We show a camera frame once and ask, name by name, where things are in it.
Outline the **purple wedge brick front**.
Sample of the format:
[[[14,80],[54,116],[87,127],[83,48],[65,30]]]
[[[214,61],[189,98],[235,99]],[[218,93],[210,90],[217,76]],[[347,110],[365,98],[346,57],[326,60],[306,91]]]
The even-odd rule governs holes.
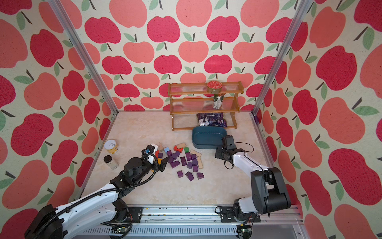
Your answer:
[[[192,172],[187,172],[186,174],[185,174],[185,176],[188,178],[188,180],[190,181],[190,182],[192,182],[195,178],[194,178],[194,176],[193,176],[193,173]]]

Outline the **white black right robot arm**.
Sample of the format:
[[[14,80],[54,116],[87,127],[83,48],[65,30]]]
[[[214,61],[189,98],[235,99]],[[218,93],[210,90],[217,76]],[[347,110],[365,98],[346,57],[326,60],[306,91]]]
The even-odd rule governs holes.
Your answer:
[[[233,168],[241,169],[251,180],[251,196],[236,199],[233,204],[235,220],[246,223],[255,218],[256,214],[270,215],[291,207],[281,171],[252,159],[245,150],[237,148],[233,136],[222,138],[222,145],[216,149],[215,158],[229,162]]]

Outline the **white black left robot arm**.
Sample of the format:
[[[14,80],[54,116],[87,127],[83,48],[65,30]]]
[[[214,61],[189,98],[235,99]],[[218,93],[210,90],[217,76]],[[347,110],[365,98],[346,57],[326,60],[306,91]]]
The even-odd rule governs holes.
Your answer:
[[[72,239],[82,232],[104,225],[123,228],[122,236],[141,218],[141,209],[130,209],[123,201],[135,188],[148,183],[158,171],[163,172],[168,158],[159,160],[157,146],[150,144],[141,157],[133,157],[108,184],[74,202],[43,207],[26,232],[26,239]]]

